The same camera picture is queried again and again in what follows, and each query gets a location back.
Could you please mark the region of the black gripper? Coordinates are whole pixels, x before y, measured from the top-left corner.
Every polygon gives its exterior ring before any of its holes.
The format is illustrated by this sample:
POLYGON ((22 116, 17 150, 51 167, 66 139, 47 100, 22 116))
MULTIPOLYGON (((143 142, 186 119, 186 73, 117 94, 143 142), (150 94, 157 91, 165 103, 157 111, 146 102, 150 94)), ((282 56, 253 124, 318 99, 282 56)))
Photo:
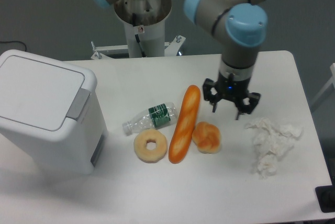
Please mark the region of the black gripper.
POLYGON ((235 103, 238 111, 235 120, 239 120, 241 115, 250 115, 258 105, 261 98, 260 93, 249 93, 248 86, 250 79, 251 78, 249 77, 248 79, 242 81, 236 81, 235 75, 229 74, 228 77, 225 77, 219 72, 217 82, 208 78, 204 80, 204 100, 212 105, 213 113, 217 109, 217 103, 224 99, 235 103))

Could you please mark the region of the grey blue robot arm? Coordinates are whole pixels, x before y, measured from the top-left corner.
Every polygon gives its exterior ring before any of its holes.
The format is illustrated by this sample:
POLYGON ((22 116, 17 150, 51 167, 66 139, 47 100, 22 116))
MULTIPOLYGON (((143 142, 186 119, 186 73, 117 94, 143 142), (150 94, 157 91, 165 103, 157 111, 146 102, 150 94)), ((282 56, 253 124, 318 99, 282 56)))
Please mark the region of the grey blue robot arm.
MULTIPOLYGON (((165 20, 171 0, 94 0, 113 7, 124 23, 132 58, 164 55, 165 20)), ((216 107, 220 100, 235 104, 238 114, 250 114, 260 100, 248 90, 260 47, 265 40, 267 15, 260 7, 266 0, 185 0, 184 14, 223 46, 216 81, 203 83, 204 100, 216 107)))

